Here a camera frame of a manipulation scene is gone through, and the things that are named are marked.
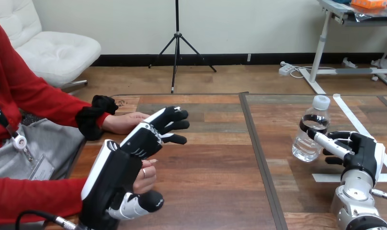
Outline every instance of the woman's hand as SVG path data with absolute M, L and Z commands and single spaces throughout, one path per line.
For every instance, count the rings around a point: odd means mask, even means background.
M 129 134 L 133 128 L 141 121 L 148 118 L 150 115 L 134 112 L 121 116 L 109 115 L 105 118 L 102 129 L 112 133 L 126 135 Z
M 133 184 L 134 193 L 143 194 L 150 191 L 154 187 L 154 183 L 157 179 L 157 173 L 154 167 L 155 162 L 157 162 L 157 160 L 143 160 L 143 166 L 141 167 L 136 181 L 134 181 Z

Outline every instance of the wooden tabletop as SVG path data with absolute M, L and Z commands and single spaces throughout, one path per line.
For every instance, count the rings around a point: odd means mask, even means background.
M 318 183 L 313 173 L 340 174 L 344 167 L 328 165 L 321 154 L 317 161 L 302 162 L 291 154 L 300 117 L 311 106 L 314 96 L 247 95 L 251 116 L 273 183 L 290 230 L 337 229 L 330 213 L 333 193 L 339 183 Z M 345 113 L 331 98 L 329 131 L 356 131 Z M 341 97 L 358 120 L 378 142 L 384 143 L 387 153 L 387 107 L 374 96 Z M 387 173 L 384 166 L 382 173 Z M 387 183 L 378 183 L 387 191 Z M 387 201 L 375 198 L 381 217 L 387 221 Z
M 312 174 L 337 174 L 342 172 L 342 167 L 326 165 L 323 157 L 304 163 L 291 153 L 299 119 L 311 106 L 313 96 L 114 98 L 119 105 L 117 115 L 135 111 L 152 114 L 165 106 L 179 105 L 189 112 L 191 123 L 188 130 L 176 132 L 187 137 L 186 145 L 165 144 L 152 157 L 159 160 L 155 190 L 164 196 L 163 208 L 154 214 L 121 222 L 120 230 L 336 229 L 329 207 L 339 184 L 317 183 Z M 342 98 L 387 149 L 387 106 L 374 96 Z M 333 100 L 330 114 L 330 130 L 355 130 Z M 98 141 L 87 142 L 71 178 L 88 176 L 105 139 L 120 143 L 124 138 L 104 134 Z M 378 188 L 387 191 L 387 183 L 379 183 Z M 387 201 L 376 199 L 376 206 L 387 221 Z M 69 219 L 76 222 L 76 217 Z M 46 229 L 61 228 L 48 226 Z
M 159 160 L 155 190 L 164 196 L 163 208 L 121 222 L 120 230 L 275 229 L 237 94 L 114 98 L 119 105 L 117 115 L 152 114 L 165 106 L 180 105 L 189 112 L 191 123 L 188 130 L 176 132 L 187 137 L 185 145 L 165 144 L 152 157 Z M 87 142 L 71 178 L 88 176 L 107 138 L 120 143 L 125 136 L 105 134 Z

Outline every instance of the white robotic hand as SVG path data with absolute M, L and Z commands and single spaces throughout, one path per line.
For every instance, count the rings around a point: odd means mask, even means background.
M 81 192 L 83 201 L 77 230 L 112 230 L 119 220 L 135 219 L 159 210 L 164 204 L 156 191 L 134 194 L 133 183 L 146 159 L 166 142 L 185 144 L 186 138 L 168 133 L 187 129 L 188 112 L 167 107 L 156 112 L 122 141 L 105 140 Z
M 138 124 L 120 143 L 120 148 L 146 159 L 157 153 L 163 143 L 173 142 L 183 145 L 186 143 L 185 137 L 168 132 L 189 128 L 187 117 L 188 112 L 181 110 L 180 107 L 163 108 Z
M 384 164 L 383 144 L 353 131 L 335 131 L 325 136 L 309 129 L 307 133 L 324 148 L 323 154 L 329 156 L 326 163 L 343 165 L 343 174 L 353 169 L 364 171 L 373 179 L 373 185 L 377 183 Z
M 387 199 L 374 189 L 383 166 L 385 147 L 372 137 L 357 132 L 336 131 L 328 136 L 310 128 L 308 136 L 321 145 L 328 164 L 345 167 L 336 188 L 331 211 L 341 230 L 387 230 L 373 196 Z

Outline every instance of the plastic bottle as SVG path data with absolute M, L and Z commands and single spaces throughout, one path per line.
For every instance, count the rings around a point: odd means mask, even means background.
M 305 162 L 318 158 L 322 146 L 314 142 L 306 134 L 308 128 L 321 130 L 326 134 L 330 124 L 328 108 L 330 99 L 323 95 L 315 96 L 312 107 L 307 109 L 299 123 L 298 136 L 292 145 L 292 154 Z

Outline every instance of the white tape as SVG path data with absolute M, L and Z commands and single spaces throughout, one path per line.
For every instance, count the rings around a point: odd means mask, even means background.
M 365 129 L 363 124 L 359 121 L 359 119 L 354 115 L 354 113 L 350 110 L 350 108 L 346 105 L 343 99 L 340 97 L 340 94 L 333 95 L 334 101 L 341 108 L 341 110 L 346 114 L 347 118 L 353 124 L 353 126 L 357 129 L 357 131 L 365 136 L 372 137 L 370 133 Z M 384 165 L 387 167 L 387 154 L 384 156 Z M 312 174 L 313 178 L 316 182 L 340 182 L 339 174 Z M 387 182 L 387 174 L 380 174 L 378 178 L 379 182 Z

